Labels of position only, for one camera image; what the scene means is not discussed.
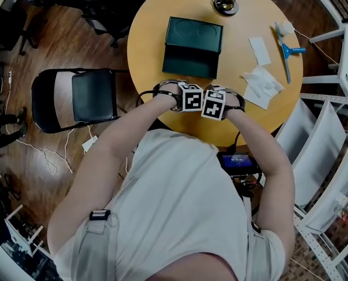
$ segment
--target strap buckle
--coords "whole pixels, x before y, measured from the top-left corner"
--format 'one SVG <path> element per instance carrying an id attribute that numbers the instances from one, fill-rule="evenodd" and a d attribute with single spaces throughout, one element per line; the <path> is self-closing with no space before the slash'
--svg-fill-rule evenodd
<path id="1" fill-rule="evenodd" d="M 107 221 L 111 213 L 109 209 L 94 210 L 89 215 L 90 221 Z"/>

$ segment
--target blue plastic tool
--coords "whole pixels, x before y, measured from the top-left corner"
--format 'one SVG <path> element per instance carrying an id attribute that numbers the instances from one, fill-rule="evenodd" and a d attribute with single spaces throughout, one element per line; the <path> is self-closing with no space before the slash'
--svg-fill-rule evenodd
<path id="1" fill-rule="evenodd" d="M 281 46 L 281 48 L 283 50 L 285 70 L 287 72 L 287 78 L 288 78 L 288 84 L 289 84 L 289 83 L 291 83 L 291 75 L 290 75 L 290 68 L 288 67 L 287 59 L 289 58 L 289 56 L 291 54 L 305 53 L 306 52 L 306 48 L 293 48 L 293 49 L 289 48 L 285 43 L 283 43 L 283 40 L 281 39 L 281 35 L 280 35 L 278 24 L 276 22 L 275 22 L 275 29 L 276 29 L 276 31 L 278 33 L 280 46 Z"/>

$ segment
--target wooden floor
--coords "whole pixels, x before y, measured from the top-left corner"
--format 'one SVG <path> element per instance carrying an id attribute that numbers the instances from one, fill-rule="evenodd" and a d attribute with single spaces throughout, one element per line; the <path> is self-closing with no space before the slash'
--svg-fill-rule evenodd
<path id="1" fill-rule="evenodd" d="M 335 23 L 323 6 L 316 0 L 273 0 L 285 13 L 287 18 L 300 32 L 312 37 L 335 29 Z M 1 53 L 0 59 L 6 62 L 5 81 L 9 71 L 13 72 L 11 96 L 7 113 L 17 114 L 26 106 L 28 108 L 29 132 L 23 139 L 39 149 L 51 149 L 64 156 L 64 145 L 67 133 L 55 135 L 40 132 L 32 120 L 30 106 L 30 88 L 37 74 L 48 68 L 115 68 L 128 69 L 126 46 L 127 38 L 120 41 L 120 47 L 109 47 L 111 37 L 98 36 L 81 18 L 81 12 L 76 9 L 55 6 L 50 9 L 39 9 L 27 6 L 29 19 L 35 14 L 43 24 L 37 28 L 36 40 L 38 49 L 26 46 L 26 55 L 18 56 L 18 45 L 12 52 Z M 306 38 L 298 35 L 302 47 L 307 48 L 304 54 L 304 76 L 331 74 L 328 70 L 330 61 L 318 49 L 308 43 Z M 339 61 L 341 40 L 328 40 L 320 44 L 336 61 Z M 130 76 L 124 76 L 117 83 L 119 114 L 132 109 L 136 101 L 136 90 Z M 4 96 L 8 93 L 5 82 Z M 68 101 L 66 91 L 59 93 L 60 100 Z M 71 110 L 63 110 L 62 115 L 70 116 Z M 92 126 L 92 133 L 99 135 L 107 126 L 100 124 Z M 81 144 L 88 140 L 88 128 L 76 129 L 69 137 L 67 159 L 76 172 L 83 151 Z M 49 161 L 54 163 L 58 171 L 51 175 L 41 152 L 21 143 L 13 143 L 1 149 L 4 153 L 0 160 L 0 171 L 13 176 L 15 189 L 21 192 L 23 211 L 35 225 L 47 228 L 49 218 L 56 205 L 64 198 L 73 182 L 74 175 L 70 173 L 64 161 L 56 155 L 47 153 Z"/>

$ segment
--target person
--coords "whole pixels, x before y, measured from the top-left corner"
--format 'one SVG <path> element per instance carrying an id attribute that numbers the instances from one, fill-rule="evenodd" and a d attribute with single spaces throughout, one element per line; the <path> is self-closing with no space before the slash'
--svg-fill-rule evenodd
<path id="1" fill-rule="evenodd" d="M 178 94 L 175 84 L 161 90 Z M 226 104 L 239 100 L 227 94 Z M 176 106 L 159 94 L 111 124 L 84 156 L 47 233 L 63 280 L 278 280 L 294 244 L 294 177 L 286 154 L 243 111 L 226 118 L 266 177 L 255 224 L 216 157 L 178 132 L 148 131 Z M 121 189 L 119 166 L 138 144 Z"/>
<path id="2" fill-rule="evenodd" d="M 0 135 L 0 148 L 9 145 L 10 143 L 22 138 L 28 131 L 28 125 L 25 122 L 27 116 L 27 109 L 24 107 L 20 110 L 19 114 L 16 115 L 0 115 L 0 129 L 7 124 L 18 124 L 20 129 L 12 134 Z"/>

